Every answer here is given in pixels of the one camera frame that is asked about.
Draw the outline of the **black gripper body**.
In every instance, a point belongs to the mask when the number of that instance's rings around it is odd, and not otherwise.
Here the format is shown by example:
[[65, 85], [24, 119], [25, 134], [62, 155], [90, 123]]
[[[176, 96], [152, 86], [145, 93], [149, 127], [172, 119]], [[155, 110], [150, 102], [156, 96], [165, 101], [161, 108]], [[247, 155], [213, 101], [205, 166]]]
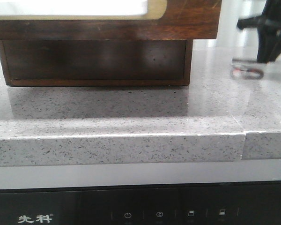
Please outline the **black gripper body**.
[[281, 54], [281, 0], [267, 0], [262, 14], [238, 19], [237, 28], [256, 28], [259, 45], [258, 63], [274, 62]]

